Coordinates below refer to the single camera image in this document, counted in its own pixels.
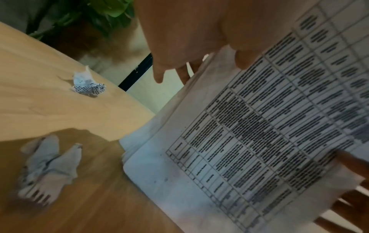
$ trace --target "human hand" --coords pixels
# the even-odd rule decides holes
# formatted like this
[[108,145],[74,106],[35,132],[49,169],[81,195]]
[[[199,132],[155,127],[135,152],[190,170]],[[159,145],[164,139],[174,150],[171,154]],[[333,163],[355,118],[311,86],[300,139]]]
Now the human hand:
[[[350,153],[344,151],[337,151],[337,158],[349,170],[364,177],[365,180],[360,184],[360,186],[369,190],[369,163],[355,158]],[[368,233],[369,196],[358,190],[351,190],[343,194],[341,199],[346,201],[348,204],[338,200],[332,205],[331,210],[360,228],[363,233]],[[322,217],[317,218],[314,223],[327,230],[329,233],[354,233],[354,231],[346,229]]]
[[225,45],[235,63],[248,68],[277,43],[317,0],[135,0],[135,9],[153,56],[154,78],[176,69],[189,80],[186,63],[198,70],[204,55]]

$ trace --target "table grid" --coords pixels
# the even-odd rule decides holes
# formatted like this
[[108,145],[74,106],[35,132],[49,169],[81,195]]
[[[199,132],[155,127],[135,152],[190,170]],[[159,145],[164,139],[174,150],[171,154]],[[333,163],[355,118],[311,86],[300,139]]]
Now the table grid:
[[342,26],[363,1],[335,12],[329,2],[237,74],[166,152],[244,232],[257,232],[334,167],[326,148],[350,152],[369,141],[369,52],[356,47],[369,46],[369,35],[344,36],[369,11]]

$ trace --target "crumpled paper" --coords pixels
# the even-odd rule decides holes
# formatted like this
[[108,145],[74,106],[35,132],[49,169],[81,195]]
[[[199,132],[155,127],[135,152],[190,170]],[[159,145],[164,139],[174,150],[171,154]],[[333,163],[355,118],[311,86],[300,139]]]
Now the crumpled paper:
[[59,138],[49,135],[26,143],[20,151],[29,156],[19,179],[18,197],[21,199],[48,205],[77,177],[81,144],[73,145],[60,155]]
[[86,96],[98,96],[106,89],[105,84],[93,80],[88,66],[84,72],[74,72],[73,83],[74,91]]

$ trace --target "black strip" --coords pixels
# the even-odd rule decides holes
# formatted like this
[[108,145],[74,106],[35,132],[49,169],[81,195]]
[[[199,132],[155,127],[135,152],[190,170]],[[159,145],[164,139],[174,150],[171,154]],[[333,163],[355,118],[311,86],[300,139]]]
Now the black strip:
[[119,84],[124,91],[128,91],[141,78],[141,76],[153,65],[151,53]]

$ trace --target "wooden tabletop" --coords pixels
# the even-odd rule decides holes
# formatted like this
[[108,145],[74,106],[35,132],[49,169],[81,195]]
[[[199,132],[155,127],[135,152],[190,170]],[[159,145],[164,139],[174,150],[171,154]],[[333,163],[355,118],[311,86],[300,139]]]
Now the wooden tabletop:
[[[71,90],[83,65],[0,24],[0,232],[177,233],[181,230],[123,173],[117,139],[153,114],[96,73],[106,91],[97,98]],[[24,165],[19,148],[56,134],[61,152],[83,144],[78,178],[42,208],[19,201]]]

